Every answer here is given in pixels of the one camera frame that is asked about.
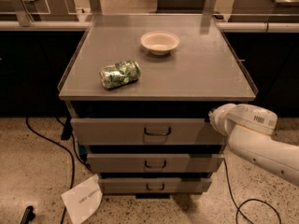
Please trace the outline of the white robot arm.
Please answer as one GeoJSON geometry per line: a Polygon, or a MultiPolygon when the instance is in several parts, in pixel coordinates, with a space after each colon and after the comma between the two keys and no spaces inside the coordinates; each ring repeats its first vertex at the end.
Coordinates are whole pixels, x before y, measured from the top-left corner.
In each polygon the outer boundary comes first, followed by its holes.
{"type": "Polygon", "coordinates": [[[235,155],[299,186],[299,147],[272,139],[278,121],[274,112],[256,105],[227,104],[208,115],[235,155]]]}

